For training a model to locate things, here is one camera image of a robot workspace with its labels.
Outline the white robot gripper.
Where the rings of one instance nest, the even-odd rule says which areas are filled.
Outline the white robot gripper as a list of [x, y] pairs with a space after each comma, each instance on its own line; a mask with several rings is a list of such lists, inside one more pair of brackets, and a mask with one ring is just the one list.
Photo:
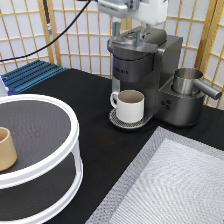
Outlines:
[[[137, 10], [128, 10], [127, 16], [149, 25], [163, 23], [167, 17], [168, 0], [141, 0]], [[112, 23], [112, 35], [118, 36], [121, 31], [121, 23]], [[135, 32], [135, 45], [141, 38], [141, 30]]]

